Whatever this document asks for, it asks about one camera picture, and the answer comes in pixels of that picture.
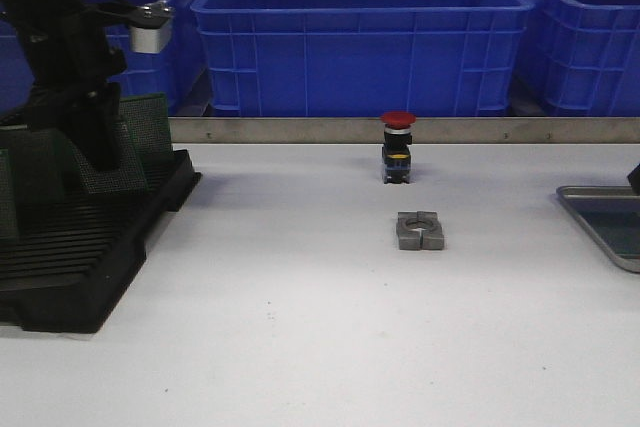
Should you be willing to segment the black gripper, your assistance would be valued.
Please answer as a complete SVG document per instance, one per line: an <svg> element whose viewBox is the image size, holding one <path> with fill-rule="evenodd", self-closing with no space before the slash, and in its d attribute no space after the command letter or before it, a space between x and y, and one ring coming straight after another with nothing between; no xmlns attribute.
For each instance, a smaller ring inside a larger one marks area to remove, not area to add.
<svg viewBox="0 0 640 427"><path fill-rule="evenodd" d="M120 84L111 78L126 68L124 54L108 43L105 28L122 24L121 0L1 0L34 76L27 101L1 114L1 126L31 131L57 128L97 171L119 168L116 135ZM61 114L63 91L75 99Z"/></svg>

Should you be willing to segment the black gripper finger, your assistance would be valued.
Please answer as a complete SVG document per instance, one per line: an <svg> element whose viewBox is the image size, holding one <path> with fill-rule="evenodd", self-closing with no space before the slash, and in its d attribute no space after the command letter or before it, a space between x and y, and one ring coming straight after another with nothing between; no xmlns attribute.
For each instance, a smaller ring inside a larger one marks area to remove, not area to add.
<svg viewBox="0 0 640 427"><path fill-rule="evenodd" d="M628 175L627 181L633 193L640 195L640 164L638 164Z"/></svg>

